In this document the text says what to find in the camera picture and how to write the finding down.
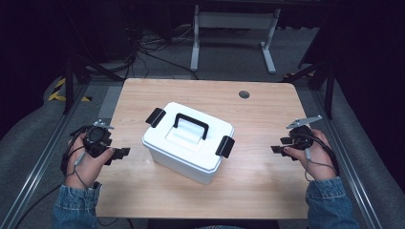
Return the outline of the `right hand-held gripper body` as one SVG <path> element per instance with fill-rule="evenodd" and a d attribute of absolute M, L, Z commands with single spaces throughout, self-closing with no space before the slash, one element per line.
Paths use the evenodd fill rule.
<path fill-rule="evenodd" d="M 322 116 L 298 118 L 291 124 L 287 125 L 289 129 L 288 137 L 293 139 L 293 144 L 289 144 L 292 148 L 298 150 L 306 150 L 313 143 L 313 133 L 309 127 L 310 123 L 321 120 Z"/>

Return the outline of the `white plastic storage box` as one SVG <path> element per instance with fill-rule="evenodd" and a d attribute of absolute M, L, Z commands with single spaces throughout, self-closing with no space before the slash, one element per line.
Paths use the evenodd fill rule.
<path fill-rule="evenodd" d="M 157 163 L 202 184 L 209 184 L 212 181 L 222 162 L 222 158 L 215 154 L 200 156 L 198 153 L 185 150 L 184 156 L 175 156 L 154 146 L 147 144 L 144 146 Z"/>

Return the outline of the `aluminium floor rail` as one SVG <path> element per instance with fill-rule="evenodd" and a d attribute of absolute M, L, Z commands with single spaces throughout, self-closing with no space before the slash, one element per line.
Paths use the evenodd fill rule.
<path fill-rule="evenodd" d="M 350 194 L 355 199 L 354 205 L 361 214 L 363 224 L 367 226 L 367 229 L 383 229 L 379 216 L 372 204 L 371 196 L 366 190 L 362 178 L 357 173 L 357 166 L 351 159 L 352 151 L 344 144 L 334 120 L 328 118 L 322 94 L 318 91 L 311 91 L 310 96 L 313 99 L 314 110 L 323 116 L 323 119 L 315 127 L 327 134 L 330 144 L 336 152 L 342 175 L 350 187 Z"/>
<path fill-rule="evenodd" d="M 0 140 L 0 229 L 22 216 L 74 112 L 46 100 Z"/>

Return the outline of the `person's left hand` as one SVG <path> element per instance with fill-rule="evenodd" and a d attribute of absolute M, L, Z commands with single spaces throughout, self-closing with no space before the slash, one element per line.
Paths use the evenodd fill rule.
<path fill-rule="evenodd" d="M 108 148 L 98 157 L 91 157 L 84 148 L 82 133 L 76 140 L 71 140 L 72 146 L 68 153 L 68 165 L 64 184 L 68 187 L 86 190 L 94 187 L 104 163 L 110 159 L 114 149 Z"/>

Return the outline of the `white lidded storage box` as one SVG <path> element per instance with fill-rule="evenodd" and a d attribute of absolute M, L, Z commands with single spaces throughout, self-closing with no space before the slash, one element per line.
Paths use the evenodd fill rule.
<path fill-rule="evenodd" d="M 175 156 L 184 156 L 185 150 L 198 153 L 200 156 L 213 155 L 224 135 L 234 134 L 233 126 L 217 117 L 170 102 L 164 108 L 166 115 L 156 128 L 151 126 L 142 138 L 142 143 L 154 146 Z M 196 118 L 209 125 L 206 140 L 202 139 L 203 128 L 181 119 L 178 128 L 173 124 L 177 113 Z"/>

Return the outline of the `black tripod stand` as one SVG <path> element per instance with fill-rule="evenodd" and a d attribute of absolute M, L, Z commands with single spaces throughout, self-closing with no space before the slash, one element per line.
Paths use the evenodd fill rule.
<path fill-rule="evenodd" d="M 105 69 L 95 61 L 87 59 L 75 53 L 67 55 L 66 59 L 66 73 L 65 73 L 65 109 L 63 114 L 66 115 L 75 104 L 74 99 L 74 78 L 78 80 L 80 84 L 88 84 L 91 81 L 90 72 L 87 67 L 90 66 L 97 72 L 106 75 L 108 78 L 123 82 L 124 78 L 116 75 L 115 73 Z"/>
<path fill-rule="evenodd" d="M 331 61 L 323 61 L 309 65 L 298 73 L 289 73 L 281 83 L 292 83 L 306 75 L 312 73 L 312 78 L 308 87 L 313 91 L 318 91 L 323 84 L 326 84 L 324 109 L 329 119 L 332 119 L 332 98 L 334 91 L 335 70 Z"/>

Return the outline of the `yellow black floor tape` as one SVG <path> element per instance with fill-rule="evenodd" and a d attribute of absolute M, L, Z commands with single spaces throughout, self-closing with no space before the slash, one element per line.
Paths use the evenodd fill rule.
<path fill-rule="evenodd" d="M 65 95 L 60 95 L 60 91 L 62 89 L 62 87 L 64 86 L 66 82 L 66 79 L 64 76 L 61 76 L 57 83 L 55 84 L 53 91 L 51 93 L 51 95 L 49 96 L 48 100 L 52 101 L 52 100 L 57 100 L 57 101 L 65 101 L 66 100 L 66 96 Z"/>

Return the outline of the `black box latch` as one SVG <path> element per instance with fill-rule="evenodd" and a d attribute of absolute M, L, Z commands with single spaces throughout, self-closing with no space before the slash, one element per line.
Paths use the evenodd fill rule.
<path fill-rule="evenodd" d="M 232 151 L 234 143 L 235 143 L 235 140 L 232 137 L 230 137 L 228 135 L 224 135 L 216 150 L 215 155 L 228 158 Z"/>
<path fill-rule="evenodd" d="M 160 121 L 164 118 L 166 115 L 166 111 L 161 108 L 156 108 L 145 120 L 146 123 L 148 123 L 152 128 L 156 128 Z"/>

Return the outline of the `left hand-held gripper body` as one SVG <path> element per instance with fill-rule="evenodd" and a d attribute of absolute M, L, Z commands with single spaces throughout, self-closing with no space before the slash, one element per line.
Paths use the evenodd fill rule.
<path fill-rule="evenodd" d="M 83 144 L 91 157 L 98 157 L 109 148 L 112 143 L 111 130 L 114 130 L 114 127 L 107 125 L 101 119 L 85 127 Z"/>

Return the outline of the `white metal desk frame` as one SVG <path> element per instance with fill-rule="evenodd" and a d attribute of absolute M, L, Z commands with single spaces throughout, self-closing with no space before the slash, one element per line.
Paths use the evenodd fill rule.
<path fill-rule="evenodd" d="M 276 73 L 276 68 L 270 53 L 270 44 L 276 30 L 281 10 L 272 13 L 243 13 L 243 12 L 211 12 L 201 11 L 199 5 L 195 6 L 193 20 L 193 46 L 191 53 L 190 70 L 199 68 L 200 55 L 200 28 L 209 29 L 242 29 L 267 30 L 266 41 L 260 43 L 260 48 L 270 74 Z"/>

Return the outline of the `person's right hand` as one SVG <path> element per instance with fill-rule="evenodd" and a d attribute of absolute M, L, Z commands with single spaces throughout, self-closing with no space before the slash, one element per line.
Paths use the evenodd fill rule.
<path fill-rule="evenodd" d="M 307 159 L 306 153 L 291 147 L 285 147 L 284 152 L 297 158 L 305 171 L 314 180 L 327 180 L 336 177 L 336 169 L 328 155 L 326 148 L 329 145 L 326 136 L 319 130 L 312 129 L 313 136 L 321 140 L 321 144 L 314 141 L 309 147 L 310 159 Z"/>

